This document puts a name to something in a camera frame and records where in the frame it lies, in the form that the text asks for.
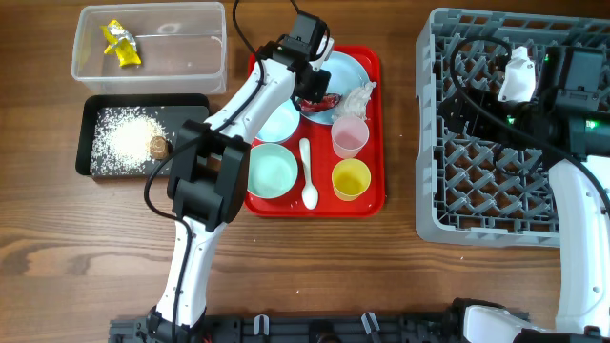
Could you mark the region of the red foil snack wrapper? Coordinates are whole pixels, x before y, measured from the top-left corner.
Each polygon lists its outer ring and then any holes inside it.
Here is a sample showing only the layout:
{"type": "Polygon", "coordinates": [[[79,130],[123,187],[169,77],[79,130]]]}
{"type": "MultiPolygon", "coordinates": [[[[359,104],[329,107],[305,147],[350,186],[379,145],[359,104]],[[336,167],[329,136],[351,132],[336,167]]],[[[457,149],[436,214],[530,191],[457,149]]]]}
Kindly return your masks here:
{"type": "Polygon", "coordinates": [[[326,93],[319,102],[313,102],[306,99],[299,99],[298,106],[303,112],[317,113],[327,111],[336,107],[342,99],[342,95],[338,93],[326,93]]]}

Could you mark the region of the light blue bowl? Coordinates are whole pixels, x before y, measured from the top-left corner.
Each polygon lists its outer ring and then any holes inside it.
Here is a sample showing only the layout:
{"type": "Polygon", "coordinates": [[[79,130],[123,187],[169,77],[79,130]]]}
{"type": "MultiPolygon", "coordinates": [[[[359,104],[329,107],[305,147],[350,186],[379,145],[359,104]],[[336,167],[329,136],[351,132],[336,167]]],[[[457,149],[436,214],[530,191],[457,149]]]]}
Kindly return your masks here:
{"type": "Polygon", "coordinates": [[[256,139],[264,143],[283,143],[296,132],[300,118],[300,112],[296,110],[293,102],[288,100],[271,114],[256,139]]]}

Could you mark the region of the white tissue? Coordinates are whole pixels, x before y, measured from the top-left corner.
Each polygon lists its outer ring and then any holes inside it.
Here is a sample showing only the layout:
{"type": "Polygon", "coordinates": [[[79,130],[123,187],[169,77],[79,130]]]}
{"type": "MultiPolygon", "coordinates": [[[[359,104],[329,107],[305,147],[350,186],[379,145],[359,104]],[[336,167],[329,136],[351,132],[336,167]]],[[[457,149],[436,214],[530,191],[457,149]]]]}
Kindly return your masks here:
{"type": "Polygon", "coordinates": [[[334,107],[332,120],[335,122],[339,118],[346,116],[354,116],[365,120],[367,105],[371,100],[376,85],[377,82],[368,82],[361,87],[353,89],[347,96],[340,100],[336,107],[334,107]]]}

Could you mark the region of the mint green bowl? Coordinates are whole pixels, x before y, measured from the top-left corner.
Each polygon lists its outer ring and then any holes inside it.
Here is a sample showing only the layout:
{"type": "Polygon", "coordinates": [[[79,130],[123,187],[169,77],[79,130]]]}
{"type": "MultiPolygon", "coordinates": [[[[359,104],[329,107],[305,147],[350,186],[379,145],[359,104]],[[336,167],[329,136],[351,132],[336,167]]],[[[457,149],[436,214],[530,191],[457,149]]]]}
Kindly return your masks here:
{"type": "Polygon", "coordinates": [[[295,156],[285,147],[264,143],[251,149],[248,192],[262,199],[275,199],[286,194],[295,184],[298,165],[295,156]]]}

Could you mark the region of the brown cookie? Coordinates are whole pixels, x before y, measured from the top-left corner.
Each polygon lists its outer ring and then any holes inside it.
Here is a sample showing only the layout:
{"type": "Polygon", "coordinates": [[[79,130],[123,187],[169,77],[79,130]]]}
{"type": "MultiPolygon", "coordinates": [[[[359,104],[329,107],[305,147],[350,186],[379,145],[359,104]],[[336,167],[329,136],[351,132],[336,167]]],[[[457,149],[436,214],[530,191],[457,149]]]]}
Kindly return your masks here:
{"type": "Polygon", "coordinates": [[[171,144],[164,136],[154,136],[149,143],[150,156],[154,160],[163,160],[171,153],[171,144]]]}

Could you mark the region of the yellow foil wrapper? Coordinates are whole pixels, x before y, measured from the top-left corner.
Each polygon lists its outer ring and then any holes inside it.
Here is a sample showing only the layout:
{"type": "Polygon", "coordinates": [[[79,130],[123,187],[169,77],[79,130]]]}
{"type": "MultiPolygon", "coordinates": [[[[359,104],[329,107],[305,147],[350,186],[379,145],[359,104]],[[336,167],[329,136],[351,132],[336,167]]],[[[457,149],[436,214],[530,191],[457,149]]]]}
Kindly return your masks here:
{"type": "Polygon", "coordinates": [[[111,20],[108,25],[101,26],[100,29],[108,42],[104,53],[114,54],[120,68],[142,64],[135,39],[117,20],[111,20]]]}

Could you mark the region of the white rice pile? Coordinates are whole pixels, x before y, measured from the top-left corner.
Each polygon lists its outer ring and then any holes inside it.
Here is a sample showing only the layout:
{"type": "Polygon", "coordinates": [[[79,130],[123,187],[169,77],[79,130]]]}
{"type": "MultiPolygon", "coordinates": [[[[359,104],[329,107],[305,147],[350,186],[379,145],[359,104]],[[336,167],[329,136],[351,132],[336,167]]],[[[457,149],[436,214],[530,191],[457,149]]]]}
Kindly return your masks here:
{"type": "Polygon", "coordinates": [[[167,137],[158,112],[143,107],[108,107],[98,112],[91,149],[91,174],[140,173],[154,161],[151,143],[167,137]]]}

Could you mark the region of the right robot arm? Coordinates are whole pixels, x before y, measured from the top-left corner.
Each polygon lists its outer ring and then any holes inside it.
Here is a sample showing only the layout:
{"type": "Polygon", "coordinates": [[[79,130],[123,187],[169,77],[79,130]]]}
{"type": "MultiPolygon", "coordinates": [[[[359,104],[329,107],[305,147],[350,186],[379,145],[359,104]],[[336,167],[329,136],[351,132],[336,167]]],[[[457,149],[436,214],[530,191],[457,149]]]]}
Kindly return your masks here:
{"type": "Polygon", "coordinates": [[[606,342],[609,339],[609,115],[599,111],[605,55],[550,47],[539,74],[525,48],[508,50],[499,94],[456,88],[438,107],[448,129],[506,148],[537,148],[558,211],[561,285],[556,326],[538,328],[501,307],[461,314],[464,342],[606,342]]]}

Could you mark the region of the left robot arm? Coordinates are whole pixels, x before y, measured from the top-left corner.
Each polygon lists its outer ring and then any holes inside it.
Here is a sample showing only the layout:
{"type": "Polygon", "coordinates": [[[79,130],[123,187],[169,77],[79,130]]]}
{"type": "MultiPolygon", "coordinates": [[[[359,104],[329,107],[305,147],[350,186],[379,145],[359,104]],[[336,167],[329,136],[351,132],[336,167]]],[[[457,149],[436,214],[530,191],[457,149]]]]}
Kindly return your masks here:
{"type": "Polygon", "coordinates": [[[176,236],[166,289],[146,318],[152,342],[203,341],[215,250],[245,200],[252,143],[283,103],[322,99],[331,74],[321,66],[333,48],[328,25],[298,11],[289,33],[252,51],[254,68],[234,97],[205,121],[186,121],[154,167],[150,181],[170,169],[166,216],[176,236]]]}

